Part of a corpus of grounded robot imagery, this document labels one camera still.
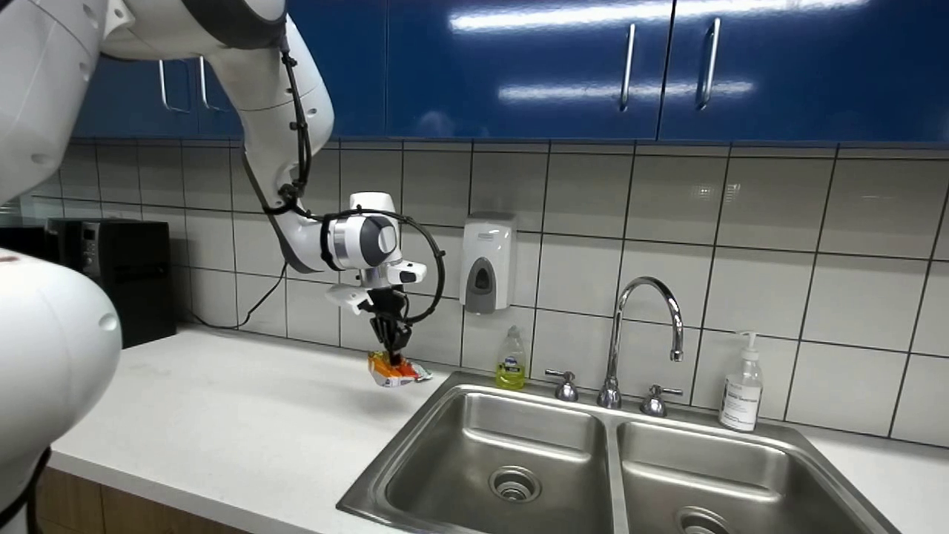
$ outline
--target double sink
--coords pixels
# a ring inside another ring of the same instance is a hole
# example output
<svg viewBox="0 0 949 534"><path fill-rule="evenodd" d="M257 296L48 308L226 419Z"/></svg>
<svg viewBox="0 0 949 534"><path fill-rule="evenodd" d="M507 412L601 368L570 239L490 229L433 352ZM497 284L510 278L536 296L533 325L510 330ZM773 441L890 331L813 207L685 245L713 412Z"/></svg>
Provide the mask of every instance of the double sink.
<svg viewBox="0 0 949 534"><path fill-rule="evenodd" d="M452 373L337 502L404 530L896 530L797 431L564 404Z"/></svg>

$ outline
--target soap dispenser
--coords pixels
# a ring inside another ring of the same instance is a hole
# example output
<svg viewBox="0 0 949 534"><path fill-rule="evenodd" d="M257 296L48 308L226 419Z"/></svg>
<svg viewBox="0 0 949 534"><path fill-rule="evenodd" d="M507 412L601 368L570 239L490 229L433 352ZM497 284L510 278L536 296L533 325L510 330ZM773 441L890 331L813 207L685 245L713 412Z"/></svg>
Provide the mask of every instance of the soap dispenser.
<svg viewBox="0 0 949 534"><path fill-rule="evenodd" d="M469 312L500 312L510 306L512 220L469 220L461 235L461 290Z"/></svg>
<svg viewBox="0 0 949 534"><path fill-rule="evenodd" d="M748 348L724 383L718 420L731 431L754 431L762 406L762 364L754 342L755 331L748 331Z"/></svg>

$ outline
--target white countertop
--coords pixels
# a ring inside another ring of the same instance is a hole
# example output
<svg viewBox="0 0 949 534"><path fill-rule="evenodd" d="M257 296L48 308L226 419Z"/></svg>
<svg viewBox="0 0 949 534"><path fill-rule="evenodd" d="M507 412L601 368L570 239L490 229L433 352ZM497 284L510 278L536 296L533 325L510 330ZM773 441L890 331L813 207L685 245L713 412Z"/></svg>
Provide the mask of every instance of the white countertop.
<svg viewBox="0 0 949 534"><path fill-rule="evenodd" d="M356 352L183 330L122 352L51 463L243 530L381 534L334 502L442 380L380 388ZM943 530L949 450L802 434L896 527Z"/></svg>

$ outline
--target small bottle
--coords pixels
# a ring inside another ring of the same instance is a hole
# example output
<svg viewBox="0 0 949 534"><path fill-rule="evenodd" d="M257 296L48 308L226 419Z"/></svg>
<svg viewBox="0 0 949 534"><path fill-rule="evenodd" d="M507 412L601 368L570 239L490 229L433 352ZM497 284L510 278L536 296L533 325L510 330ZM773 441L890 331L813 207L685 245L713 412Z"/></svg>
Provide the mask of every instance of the small bottle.
<svg viewBox="0 0 949 534"><path fill-rule="evenodd" d="M497 352L494 386L524 388L524 383L528 383L524 342L522 342L522 331L510 325Z"/></svg>
<svg viewBox="0 0 949 534"><path fill-rule="evenodd" d="M724 383L718 420L731 431L754 431L762 406L762 364L754 342L755 331L748 331L748 348Z"/></svg>

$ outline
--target green object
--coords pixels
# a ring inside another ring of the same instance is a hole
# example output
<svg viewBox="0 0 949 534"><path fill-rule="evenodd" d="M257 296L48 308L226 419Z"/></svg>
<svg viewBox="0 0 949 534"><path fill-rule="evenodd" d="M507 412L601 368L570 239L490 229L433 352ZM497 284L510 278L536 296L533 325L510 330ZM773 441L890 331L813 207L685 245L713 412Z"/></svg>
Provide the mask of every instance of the green object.
<svg viewBox="0 0 949 534"><path fill-rule="evenodd" d="M497 352L494 386L524 388L524 383L528 383L524 342L522 342L522 331L510 325Z"/></svg>

